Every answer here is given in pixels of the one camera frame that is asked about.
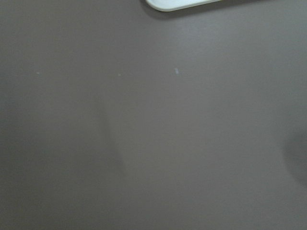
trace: gray table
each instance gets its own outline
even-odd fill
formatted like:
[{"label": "gray table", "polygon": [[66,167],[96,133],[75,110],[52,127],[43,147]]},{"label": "gray table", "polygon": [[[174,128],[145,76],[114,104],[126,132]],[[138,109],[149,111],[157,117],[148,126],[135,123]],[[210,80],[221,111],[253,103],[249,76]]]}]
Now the gray table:
[{"label": "gray table", "polygon": [[307,229],[306,21],[2,0],[0,229]]}]

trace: white object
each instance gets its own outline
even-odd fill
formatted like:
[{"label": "white object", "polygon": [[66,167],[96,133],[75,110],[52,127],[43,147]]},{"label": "white object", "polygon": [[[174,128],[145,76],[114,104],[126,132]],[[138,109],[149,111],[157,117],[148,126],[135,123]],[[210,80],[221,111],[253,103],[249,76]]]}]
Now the white object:
[{"label": "white object", "polygon": [[221,0],[146,0],[147,3],[159,11],[175,11],[187,7],[198,6]]}]

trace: white plastic object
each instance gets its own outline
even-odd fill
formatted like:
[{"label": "white plastic object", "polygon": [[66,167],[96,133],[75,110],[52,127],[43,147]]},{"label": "white plastic object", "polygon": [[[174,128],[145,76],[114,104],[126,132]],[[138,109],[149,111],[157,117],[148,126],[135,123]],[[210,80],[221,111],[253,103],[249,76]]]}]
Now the white plastic object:
[{"label": "white plastic object", "polygon": [[159,11],[175,11],[187,7],[198,6],[221,0],[146,0],[147,3]]}]

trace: white tray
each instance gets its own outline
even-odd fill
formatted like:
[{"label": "white tray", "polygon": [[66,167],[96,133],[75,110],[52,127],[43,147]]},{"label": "white tray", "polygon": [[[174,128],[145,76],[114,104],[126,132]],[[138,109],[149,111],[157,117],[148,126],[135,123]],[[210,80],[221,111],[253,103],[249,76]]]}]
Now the white tray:
[{"label": "white tray", "polygon": [[147,3],[159,11],[175,11],[187,7],[198,6],[221,0],[146,0]]}]

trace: gray surface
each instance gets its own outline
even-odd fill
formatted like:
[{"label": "gray surface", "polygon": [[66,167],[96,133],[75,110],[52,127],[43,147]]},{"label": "gray surface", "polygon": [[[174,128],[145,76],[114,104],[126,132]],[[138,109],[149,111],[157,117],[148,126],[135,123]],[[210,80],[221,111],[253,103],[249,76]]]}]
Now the gray surface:
[{"label": "gray surface", "polygon": [[1,230],[305,230],[307,1],[0,2]]}]

